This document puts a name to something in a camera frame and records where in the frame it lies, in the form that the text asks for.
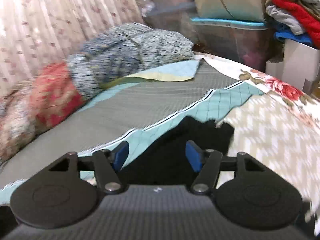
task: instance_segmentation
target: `stack of clothes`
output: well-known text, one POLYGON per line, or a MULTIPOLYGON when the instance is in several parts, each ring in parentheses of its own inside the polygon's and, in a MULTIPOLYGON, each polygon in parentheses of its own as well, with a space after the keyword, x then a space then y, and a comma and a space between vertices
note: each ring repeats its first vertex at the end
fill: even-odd
POLYGON ((320 0, 267 0, 266 13, 274 19, 276 40, 320 48, 320 0))
POLYGON ((139 23, 115 26, 66 62, 43 68, 0 98, 0 166, 22 147, 98 95, 104 84, 142 70, 194 58, 177 32, 139 23))

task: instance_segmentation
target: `floral bedspread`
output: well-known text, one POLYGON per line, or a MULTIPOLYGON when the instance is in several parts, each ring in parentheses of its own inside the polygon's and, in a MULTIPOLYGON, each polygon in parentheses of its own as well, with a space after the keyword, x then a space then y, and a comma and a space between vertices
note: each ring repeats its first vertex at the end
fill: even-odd
POLYGON ((262 90, 320 134, 320 103, 307 94, 275 77, 229 59, 199 52, 195 58, 203 58, 221 73, 262 90))

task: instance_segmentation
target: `bed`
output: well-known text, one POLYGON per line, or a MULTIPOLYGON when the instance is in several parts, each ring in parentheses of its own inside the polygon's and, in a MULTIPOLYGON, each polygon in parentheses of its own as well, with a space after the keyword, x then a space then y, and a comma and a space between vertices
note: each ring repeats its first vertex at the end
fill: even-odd
MULTIPOLYGON (((319 103, 289 84, 240 63, 196 53, 186 81, 133 78, 95 97, 40 135, 1 170, 0 203, 25 179, 68 151, 80 156, 129 142, 132 162, 185 116, 234 128, 228 155, 244 151, 293 184, 316 210, 320 202, 319 103)), ((93 174, 84 172, 84 179, 93 174)), ((223 173, 218 186, 232 179, 223 173)))

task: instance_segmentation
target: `floral curtain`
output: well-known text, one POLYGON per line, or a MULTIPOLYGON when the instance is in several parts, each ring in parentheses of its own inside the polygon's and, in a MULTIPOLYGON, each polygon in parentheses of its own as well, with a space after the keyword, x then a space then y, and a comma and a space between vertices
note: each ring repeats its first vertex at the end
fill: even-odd
POLYGON ((126 22, 143 23, 135 0, 0 0, 0 96, 126 22))

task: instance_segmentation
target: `plastic storage bin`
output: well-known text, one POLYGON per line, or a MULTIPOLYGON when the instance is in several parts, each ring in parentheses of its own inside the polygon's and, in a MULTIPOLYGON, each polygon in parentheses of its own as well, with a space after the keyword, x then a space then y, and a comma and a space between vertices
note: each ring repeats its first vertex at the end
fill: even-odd
POLYGON ((152 28, 176 31, 193 41, 198 42, 196 31, 190 18, 198 13, 194 0, 152 0, 154 8, 143 18, 152 28))
POLYGON ((265 23, 192 18, 199 42, 207 53, 231 59, 259 71, 277 51, 274 31, 265 23))
POLYGON ((190 21, 190 18, 196 15, 196 5, 191 2, 161 10, 154 8, 144 21, 152 28, 179 32, 193 43, 198 43, 196 29, 190 21))

